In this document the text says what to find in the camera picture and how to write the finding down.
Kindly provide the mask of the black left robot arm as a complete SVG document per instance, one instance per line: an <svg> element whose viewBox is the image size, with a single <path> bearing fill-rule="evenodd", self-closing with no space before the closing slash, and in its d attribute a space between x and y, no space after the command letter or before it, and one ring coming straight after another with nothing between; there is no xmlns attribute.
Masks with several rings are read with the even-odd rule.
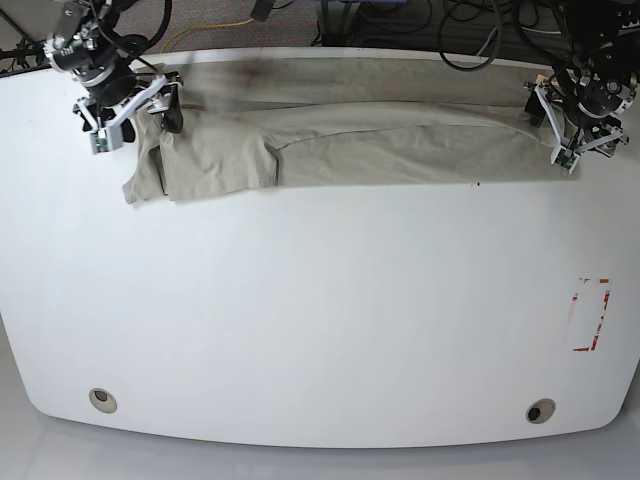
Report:
<svg viewBox="0 0 640 480"><path fill-rule="evenodd" d="M510 26L521 43L546 61L552 75L543 81L551 92L544 97L562 109L578 130L604 131L621 127L619 116L639 94L639 3L637 1L533 1L553 16L566 52L555 54L529 36L521 21L522 1L480 5L473 1L449 1L439 22L438 54L449 67L472 72L488 67L497 57L505 29ZM488 10L495 26L487 43L494 48L482 63L463 67L452 63L443 48L443 31L461 7Z"/></svg>

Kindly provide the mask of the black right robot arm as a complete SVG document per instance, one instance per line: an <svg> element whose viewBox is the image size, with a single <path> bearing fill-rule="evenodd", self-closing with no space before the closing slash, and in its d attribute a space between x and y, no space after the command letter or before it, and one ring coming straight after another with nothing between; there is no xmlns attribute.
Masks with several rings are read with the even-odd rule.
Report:
<svg viewBox="0 0 640 480"><path fill-rule="evenodd" d="M111 152L132 143L131 118L144 110L161 117L161 127L177 134L183 128L180 75L162 72L143 58L166 33L173 3L166 1L156 33L119 35L115 27L132 1L69 1L64 4L43 51L51 67L68 73L86 95L73 106L90 137L92 152Z"/></svg>

